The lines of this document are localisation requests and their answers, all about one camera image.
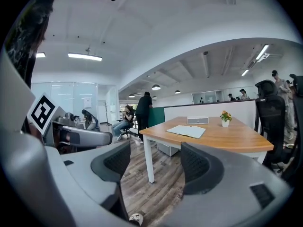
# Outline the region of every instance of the open book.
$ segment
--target open book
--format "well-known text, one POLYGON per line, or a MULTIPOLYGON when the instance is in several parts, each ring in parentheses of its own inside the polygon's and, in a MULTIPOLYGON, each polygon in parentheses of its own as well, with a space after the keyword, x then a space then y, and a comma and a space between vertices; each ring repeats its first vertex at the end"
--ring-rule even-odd
POLYGON ((178 125, 166 131, 199 139, 201 135, 203 135, 203 133, 205 132, 205 129, 197 126, 178 125))

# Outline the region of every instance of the wooden table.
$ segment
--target wooden table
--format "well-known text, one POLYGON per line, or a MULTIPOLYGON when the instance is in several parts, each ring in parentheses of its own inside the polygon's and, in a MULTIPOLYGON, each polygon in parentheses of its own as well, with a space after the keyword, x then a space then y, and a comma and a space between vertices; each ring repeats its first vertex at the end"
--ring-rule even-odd
POLYGON ((220 117, 209 117, 208 124, 193 124, 206 129, 199 139, 166 132, 178 125, 187 125, 187 117, 177 117, 140 131, 144 139, 147 173, 151 183, 154 182, 151 140, 178 149, 181 148, 181 142, 212 146, 257 158, 260 163, 263 162, 267 151, 274 148, 268 140, 235 117, 232 118, 229 127, 222 127, 220 117))

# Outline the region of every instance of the green panel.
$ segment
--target green panel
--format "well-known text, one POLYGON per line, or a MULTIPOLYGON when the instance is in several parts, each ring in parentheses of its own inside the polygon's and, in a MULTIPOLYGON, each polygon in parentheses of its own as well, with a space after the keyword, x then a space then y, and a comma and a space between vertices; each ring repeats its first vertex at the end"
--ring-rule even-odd
POLYGON ((152 127, 159 123, 165 122, 164 107, 150 108, 150 115, 148 118, 148 127, 152 127))

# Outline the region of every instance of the white pot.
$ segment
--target white pot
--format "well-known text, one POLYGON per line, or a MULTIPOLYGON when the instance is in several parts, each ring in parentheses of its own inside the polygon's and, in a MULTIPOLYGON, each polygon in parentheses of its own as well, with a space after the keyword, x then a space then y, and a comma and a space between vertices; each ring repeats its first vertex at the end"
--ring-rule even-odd
POLYGON ((228 127, 228 125, 229 125, 229 120, 227 120, 226 122, 222 120, 222 127, 228 127))

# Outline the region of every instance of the potted plant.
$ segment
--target potted plant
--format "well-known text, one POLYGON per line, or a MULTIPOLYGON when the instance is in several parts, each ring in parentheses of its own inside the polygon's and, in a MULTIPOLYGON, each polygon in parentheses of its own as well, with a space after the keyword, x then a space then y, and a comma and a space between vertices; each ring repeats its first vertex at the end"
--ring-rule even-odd
POLYGON ((228 127, 229 121, 232 121, 232 115, 225 110, 221 113, 222 127, 228 127))

